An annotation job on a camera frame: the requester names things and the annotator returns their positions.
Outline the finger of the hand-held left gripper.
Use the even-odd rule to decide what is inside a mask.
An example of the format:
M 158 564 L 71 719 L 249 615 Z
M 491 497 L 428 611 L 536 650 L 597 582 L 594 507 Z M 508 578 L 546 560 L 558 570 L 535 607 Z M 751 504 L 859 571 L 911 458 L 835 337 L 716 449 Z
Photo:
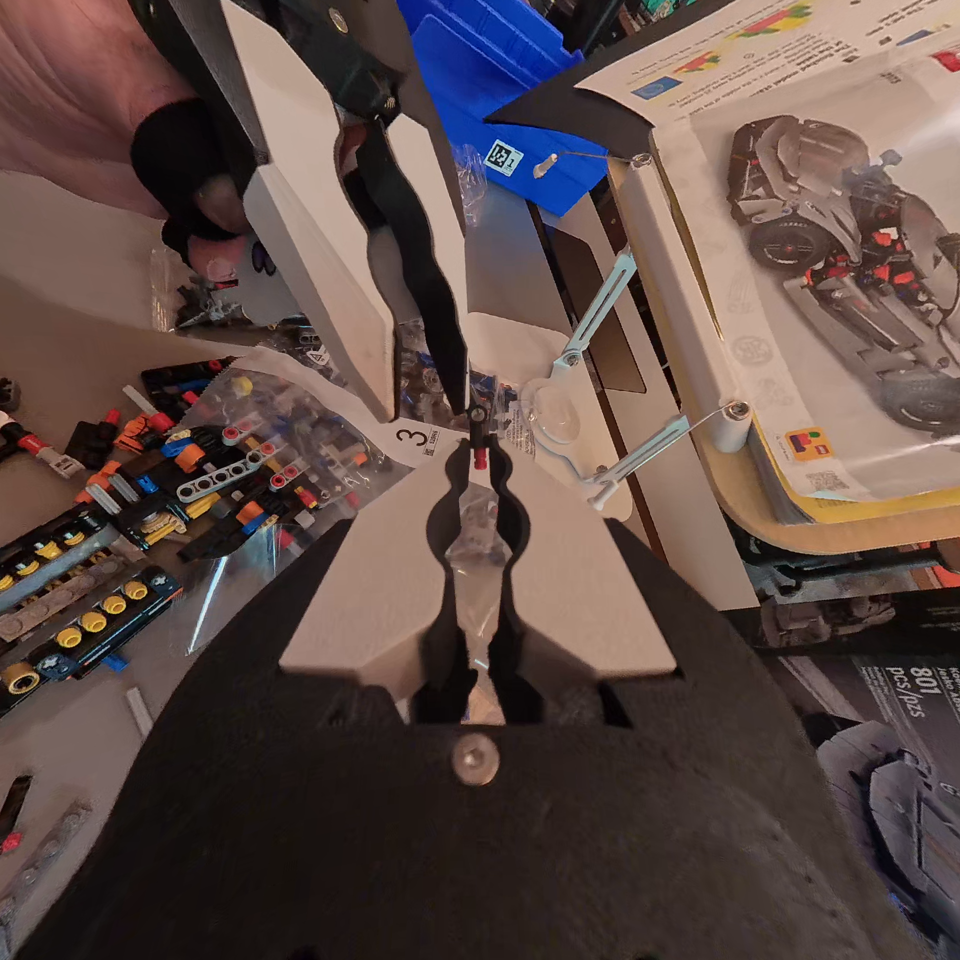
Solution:
M 334 364 L 388 423 L 397 414 L 394 319 L 338 174 L 337 111 L 276 30 L 233 2 L 222 12 L 269 154 L 246 187 L 247 221 Z
M 410 117 L 357 124 L 352 170 L 342 186 L 368 232 L 392 237 L 399 275 L 423 326 L 451 412 L 470 406 L 465 235 L 427 128 Z

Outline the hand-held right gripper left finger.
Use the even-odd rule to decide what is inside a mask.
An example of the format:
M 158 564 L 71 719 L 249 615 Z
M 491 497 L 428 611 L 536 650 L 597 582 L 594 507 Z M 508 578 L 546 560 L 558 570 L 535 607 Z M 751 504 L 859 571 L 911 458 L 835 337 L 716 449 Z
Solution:
M 451 441 L 347 524 L 283 671 L 381 688 L 415 722 L 462 722 L 476 671 L 447 553 L 473 461 L 467 439 Z

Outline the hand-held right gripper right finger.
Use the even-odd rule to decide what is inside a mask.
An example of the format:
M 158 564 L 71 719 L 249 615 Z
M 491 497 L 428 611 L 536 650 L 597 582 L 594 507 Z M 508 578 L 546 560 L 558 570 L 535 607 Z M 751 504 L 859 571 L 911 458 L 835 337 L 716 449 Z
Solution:
M 621 546 L 642 546 L 582 492 L 496 439 L 489 479 L 509 548 L 488 675 L 508 725 L 603 718 L 603 690 L 678 669 Z

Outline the clear bag mixed lego pieces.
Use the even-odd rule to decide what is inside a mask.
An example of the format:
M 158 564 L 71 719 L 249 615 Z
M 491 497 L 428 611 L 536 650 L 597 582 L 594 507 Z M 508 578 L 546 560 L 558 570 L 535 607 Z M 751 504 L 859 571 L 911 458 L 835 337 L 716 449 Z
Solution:
M 363 406 L 348 400 L 355 391 L 333 363 L 320 335 L 294 302 L 292 294 L 259 242 L 248 246 L 252 266 L 236 267 L 235 283 L 216 284 L 191 273 L 173 251 L 154 249 L 150 254 L 152 321 L 161 332 L 177 335 L 211 334 L 218 330 L 240 337 L 262 334 L 249 354 L 239 359 L 219 361 L 222 369 L 214 373 L 171 374 L 176 383 L 200 380 L 200 387 L 183 387 L 192 391 L 211 409 L 219 402 L 217 414 L 223 426 L 248 419 L 254 414 L 275 419 L 294 417 L 282 414 L 282 383 L 303 394 L 309 394 L 328 413 L 324 416 L 343 421 L 373 442 L 384 455 L 397 460 L 399 454 L 387 454 L 386 426 L 377 424 Z M 466 433 L 467 414 L 453 414 L 443 393 L 434 360 L 426 346 L 421 317 L 408 318 L 399 328 L 399 400 L 397 431 L 414 426 L 414 432 L 430 434 Z M 470 396 L 483 402 L 490 411 L 490 432 L 496 432 L 505 445 L 513 444 L 531 457 L 536 456 L 536 442 L 531 423 L 522 414 L 519 395 L 511 380 L 503 381 L 486 367 L 470 371 Z

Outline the black lego chassis assembly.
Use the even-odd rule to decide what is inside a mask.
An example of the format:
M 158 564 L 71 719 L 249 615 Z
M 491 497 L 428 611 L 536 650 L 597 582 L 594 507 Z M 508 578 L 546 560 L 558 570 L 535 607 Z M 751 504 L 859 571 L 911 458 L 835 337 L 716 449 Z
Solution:
M 148 553 L 186 534 L 158 495 L 111 513 L 79 503 L 2 545 L 1 715 L 94 671 L 182 592 Z

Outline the pile of loose lego pieces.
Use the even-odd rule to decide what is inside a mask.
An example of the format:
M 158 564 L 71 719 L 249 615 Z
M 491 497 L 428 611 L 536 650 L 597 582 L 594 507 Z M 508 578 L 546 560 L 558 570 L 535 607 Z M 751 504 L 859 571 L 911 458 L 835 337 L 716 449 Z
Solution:
M 107 533 L 135 557 L 165 550 L 185 565 L 227 558 L 264 533 L 308 546 L 406 473 L 342 411 L 347 397 L 319 377 L 224 372 L 158 446 L 87 482 L 56 545 Z

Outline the black lego brick red pin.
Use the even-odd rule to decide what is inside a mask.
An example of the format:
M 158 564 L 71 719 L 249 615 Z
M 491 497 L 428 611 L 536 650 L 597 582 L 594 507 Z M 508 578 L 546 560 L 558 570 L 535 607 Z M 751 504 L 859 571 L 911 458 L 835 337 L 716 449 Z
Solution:
M 97 422 L 80 420 L 65 446 L 65 454 L 85 470 L 97 473 L 110 460 L 120 433 L 121 413 L 113 408 Z

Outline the red black axle lego assembly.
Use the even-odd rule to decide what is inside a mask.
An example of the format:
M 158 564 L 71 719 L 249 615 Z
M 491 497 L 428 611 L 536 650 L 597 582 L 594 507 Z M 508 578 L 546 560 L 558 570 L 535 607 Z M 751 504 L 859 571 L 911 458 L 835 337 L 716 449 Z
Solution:
M 56 450 L 17 419 L 20 397 L 19 384 L 11 378 L 1 377 L 1 463 L 19 454 L 27 454 L 63 479 L 84 471 L 86 468 L 75 458 Z

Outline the person's left hand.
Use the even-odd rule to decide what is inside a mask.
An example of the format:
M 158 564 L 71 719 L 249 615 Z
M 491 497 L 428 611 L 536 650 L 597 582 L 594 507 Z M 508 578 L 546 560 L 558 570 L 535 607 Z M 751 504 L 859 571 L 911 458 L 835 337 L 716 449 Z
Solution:
M 197 274 L 235 281 L 251 227 L 212 115 L 129 2 L 1 3 L 1 168 L 161 220 Z

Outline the blue plastic bin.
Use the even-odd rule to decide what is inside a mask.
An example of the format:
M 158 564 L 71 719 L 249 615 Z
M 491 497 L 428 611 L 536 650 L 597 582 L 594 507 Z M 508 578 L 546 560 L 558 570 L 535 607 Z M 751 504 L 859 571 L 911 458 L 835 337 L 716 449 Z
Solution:
M 605 177 L 606 161 L 565 157 L 542 179 L 536 164 L 565 150 L 606 150 L 572 134 L 486 118 L 582 64 L 561 32 L 522 1 L 398 1 L 440 122 L 455 148 L 472 148 L 488 183 L 565 216 Z

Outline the white book stand panel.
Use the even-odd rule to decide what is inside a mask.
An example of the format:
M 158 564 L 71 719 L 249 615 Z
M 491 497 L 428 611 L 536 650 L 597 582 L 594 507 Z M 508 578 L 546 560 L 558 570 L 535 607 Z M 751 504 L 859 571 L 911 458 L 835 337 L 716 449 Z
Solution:
M 608 390 L 606 397 L 628 451 L 683 413 L 696 430 L 657 453 L 633 476 L 646 507 L 649 546 L 719 611 L 758 606 L 725 515 L 706 470 L 706 456 L 742 451 L 746 414 L 730 419 L 722 407 L 740 401 L 738 380 L 718 330 L 710 297 L 674 218 L 654 158 L 610 161 L 608 178 L 637 276 L 665 355 L 628 311 L 621 320 L 645 390 Z

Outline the white stand bracket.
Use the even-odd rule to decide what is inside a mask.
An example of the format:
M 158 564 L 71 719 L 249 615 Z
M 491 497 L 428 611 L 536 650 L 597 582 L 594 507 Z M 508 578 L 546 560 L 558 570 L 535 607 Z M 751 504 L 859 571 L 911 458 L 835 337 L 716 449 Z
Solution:
M 580 414 L 575 401 L 574 371 L 584 366 L 594 334 L 613 311 L 636 271 L 634 255 L 626 246 L 554 360 L 550 374 L 528 381 L 519 399 L 519 410 L 535 443 L 569 464 L 575 474 L 575 489 L 597 512 L 603 511 L 629 477 L 699 426 L 716 422 L 724 428 L 722 438 L 729 439 L 734 427 L 749 431 L 752 424 L 751 405 L 745 400 L 730 400 L 699 418 L 686 413 L 674 415 L 613 465 L 602 466 L 588 456 L 591 445 L 586 439 L 586 417 Z

